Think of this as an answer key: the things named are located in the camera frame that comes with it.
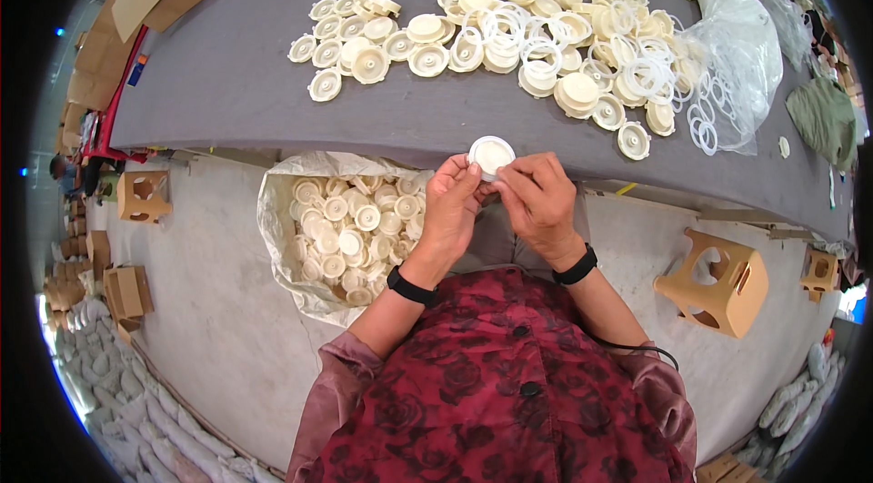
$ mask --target wire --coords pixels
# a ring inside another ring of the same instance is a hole
[[[676,358],[673,358],[673,355],[671,355],[669,352],[667,352],[663,348],[643,347],[643,346],[631,347],[628,345],[619,345],[619,344],[616,344],[614,342],[609,342],[609,341],[606,341],[604,339],[601,339],[600,337],[592,336],[591,334],[587,334],[587,335],[588,335],[588,337],[591,337],[597,344],[599,344],[602,347],[624,348],[625,350],[654,350],[655,352],[658,352],[658,354],[663,354],[664,356],[670,358],[670,361],[673,362],[673,366],[676,367],[676,371],[679,371],[679,362],[677,362]]]

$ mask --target red floral shirt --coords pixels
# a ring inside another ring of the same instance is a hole
[[[607,354],[566,290],[504,267],[440,299],[384,364],[347,333],[322,347],[287,481],[692,480],[678,372]]]

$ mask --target black wristband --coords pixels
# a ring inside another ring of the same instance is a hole
[[[387,275],[387,286],[398,292],[400,295],[410,300],[411,302],[421,303],[427,308],[431,308],[437,304],[437,293],[439,286],[433,290],[426,290],[418,287],[412,282],[407,281],[400,275],[400,266],[395,266]]]
[[[597,267],[597,256],[595,255],[595,249],[590,247],[588,243],[585,243],[585,248],[587,251],[585,255],[582,256],[576,265],[572,266],[570,269],[557,272],[552,270],[552,279],[555,284],[564,284],[569,286],[570,284],[575,284],[578,281],[581,281],[585,277],[588,276],[588,273],[591,272],[592,269]]]

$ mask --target gray pants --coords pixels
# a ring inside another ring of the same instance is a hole
[[[576,184],[576,202],[573,207],[573,228],[591,241],[588,228],[585,192],[581,183]],[[473,238],[467,252],[452,268],[451,274],[483,271],[498,267],[515,266],[528,274],[547,281],[552,280],[552,268],[534,252],[527,243],[516,237],[509,221],[507,207],[499,200],[484,207],[476,217]]]

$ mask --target wrist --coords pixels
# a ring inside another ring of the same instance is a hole
[[[455,262],[427,245],[416,246],[400,265],[399,273],[406,281],[426,290],[433,290],[445,278]]]
[[[565,272],[579,263],[587,251],[585,240],[578,233],[574,233],[564,247],[555,251],[555,255],[544,259],[555,271]]]

